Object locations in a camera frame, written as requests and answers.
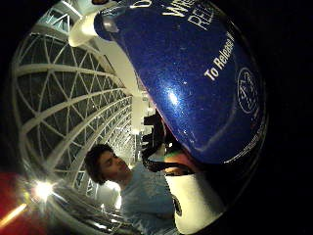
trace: red object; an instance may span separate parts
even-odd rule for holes
[[[17,183],[19,176],[11,172],[0,172],[0,221],[12,210],[17,208],[19,202],[19,189]],[[26,208],[10,223],[0,228],[0,235],[45,235],[46,226],[36,211],[29,213]]]

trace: sparkly blue surface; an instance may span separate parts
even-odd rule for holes
[[[213,6],[194,4],[180,12],[184,17],[165,16],[166,7],[175,6],[170,3],[154,1],[149,8],[126,10],[113,18],[118,33],[108,34],[99,14],[95,29],[124,49],[165,122],[191,155],[203,163],[225,163],[260,128],[263,83],[241,36]],[[205,21],[212,13],[211,23],[202,25],[206,30],[188,21],[191,16]],[[220,69],[213,60],[227,40],[234,44]],[[214,80],[204,75],[211,68],[219,73]]]

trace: light blue shirt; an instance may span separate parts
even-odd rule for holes
[[[123,218],[145,235],[177,235],[174,219],[161,218],[174,214],[169,187],[162,172],[147,170],[142,162],[132,169],[133,175],[120,192]]]

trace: man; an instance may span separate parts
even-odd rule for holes
[[[109,145],[96,145],[85,158],[91,179],[106,180],[120,186],[121,214],[127,222],[145,235],[179,234],[173,220],[174,207],[162,172],[150,172],[141,162],[130,170]]]

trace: light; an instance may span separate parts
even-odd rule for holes
[[[121,197],[118,195],[116,202],[115,202],[115,208],[120,209],[121,206]]]
[[[6,225],[8,225],[10,222],[13,221],[15,217],[17,217],[19,214],[21,214],[24,209],[26,208],[27,204],[21,204],[14,210],[10,211],[6,216],[4,216],[0,220],[0,230],[4,228]]]
[[[53,193],[53,185],[49,182],[37,182],[35,186],[35,195],[46,202],[48,197]]]
[[[114,183],[114,182],[107,181],[107,182],[106,182],[106,185],[107,185],[107,187],[110,188],[110,189],[114,189],[114,190],[116,190],[116,191],[120,191],[119,185],[116,184],[116,183]]]
[[[169,93],[169,99],[172,102],[173,105],[177,105],[178,103],[178,99],[176,97],[176,95],[173,92]]]
[[[131,133],[134,134],[134,135],[138,135],[139,134],[139,129],[132,128]]]

